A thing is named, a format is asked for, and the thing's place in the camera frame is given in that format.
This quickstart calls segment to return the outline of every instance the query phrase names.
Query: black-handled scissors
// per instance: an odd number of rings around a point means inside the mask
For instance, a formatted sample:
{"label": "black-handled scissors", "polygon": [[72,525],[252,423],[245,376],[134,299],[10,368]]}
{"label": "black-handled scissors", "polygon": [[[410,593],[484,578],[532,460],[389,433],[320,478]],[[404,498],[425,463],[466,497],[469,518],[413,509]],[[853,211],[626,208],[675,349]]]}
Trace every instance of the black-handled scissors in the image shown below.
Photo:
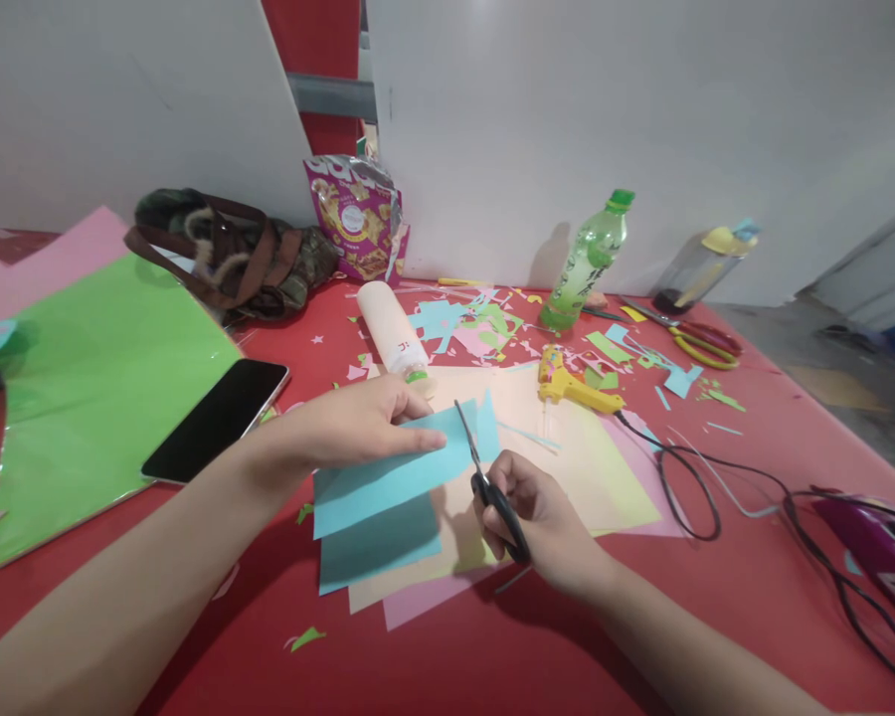
{"label": "black-handled scissors", "polygon": [[524,537],[524,531],[520,527],[520,518],[514,512],[514,508],[507,501],[507,495],[500,491],[493,482],[487,479],[484,470],[480,467],[480,455],[477,454],[477,446],[474,444],[474,436],[470,432],[467,425],[467,418],[464,411],[460,408],[460,403],[454,401],[454,406],[460,413],[460,421],[464,424],[464,431],[467,433],[467,444],[470,445],[470,456],[474,460],[474,474],[470,477],[470,488],[480,497],[481,504],[486,507],[493,505],[497,510],[497,514],[507,525],[510,536],[514,538],[514,544],[501,538],[510,558],[517,564],[530,564],[530,550],[527,548],[527,539]]}

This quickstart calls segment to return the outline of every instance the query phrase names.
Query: green bottle cap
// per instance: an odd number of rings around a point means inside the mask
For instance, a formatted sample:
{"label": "green bottle cap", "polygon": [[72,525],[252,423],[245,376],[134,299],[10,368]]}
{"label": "green bottle cap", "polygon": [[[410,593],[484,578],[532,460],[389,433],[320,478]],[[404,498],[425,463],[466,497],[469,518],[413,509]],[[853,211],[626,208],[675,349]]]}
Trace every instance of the green bottle cap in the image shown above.
{"label": "green bottle cap", "polygon": [[607,208],[622,214],[629,209],[635,196],[636,193],[629,189],[615,189],[610,201],[607,202]]}

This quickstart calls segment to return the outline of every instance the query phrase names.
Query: plastic bottle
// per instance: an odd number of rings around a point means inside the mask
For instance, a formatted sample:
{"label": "plastic bottle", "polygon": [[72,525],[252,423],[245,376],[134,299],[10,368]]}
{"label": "plastic bottle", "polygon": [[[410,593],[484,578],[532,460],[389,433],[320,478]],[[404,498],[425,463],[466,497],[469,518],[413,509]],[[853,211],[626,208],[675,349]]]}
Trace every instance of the plastic bottle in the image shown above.
{"label": "plastic bottle", "polygon": [[428,353],[394,291],[383,281],[370,281],[358,289],[357,300],[385,369],[430,398],[436,383],[428,375]]}
{"label": "plastic bottle", "polygon": [[545,326],[566,330],[577,322],[584,299],[613,264],[627,238],[624,216],[634,196],[632,191],[617,189],[606,208],[594,214],[577,232],[564,272],[540,311],[540,321]]}
{"label": "plastic bottle", "polygon": [[756,247],[762,231],[749,219],[730,231],[718,227],[690,239],[656,284],[653,306],[682,315]]}

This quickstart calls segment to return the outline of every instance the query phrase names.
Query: purple device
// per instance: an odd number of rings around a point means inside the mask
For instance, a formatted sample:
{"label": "purple device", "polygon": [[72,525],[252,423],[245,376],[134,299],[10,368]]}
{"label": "purple device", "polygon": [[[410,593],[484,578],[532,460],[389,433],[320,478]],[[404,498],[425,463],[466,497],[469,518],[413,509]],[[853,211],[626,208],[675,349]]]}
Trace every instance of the purple device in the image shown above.
{"label": "purple device", "polygon": [[[895,509],[875,497],[849,496]],[[836,499],[819,500],[813,506],[852,553],[855,562],[895,605],[895,517]]]}

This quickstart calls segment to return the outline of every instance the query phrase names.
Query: camouflage bag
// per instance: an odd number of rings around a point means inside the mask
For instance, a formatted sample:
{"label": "camouflage bag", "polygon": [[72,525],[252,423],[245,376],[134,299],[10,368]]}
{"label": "camouflage bag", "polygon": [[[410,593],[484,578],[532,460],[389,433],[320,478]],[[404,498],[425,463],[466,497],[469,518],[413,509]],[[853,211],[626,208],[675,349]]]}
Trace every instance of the camouflage bag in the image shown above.
{"label": "camouflage bag", "polygon": [[[338,254],[318,227],[294,229],[245,204],[195,189],[158,189],[136,206],[124,237],[138,256],[172,272],[207,305],[262,320],[301,311]],[[155,247],[195,261],[187,273]]]}

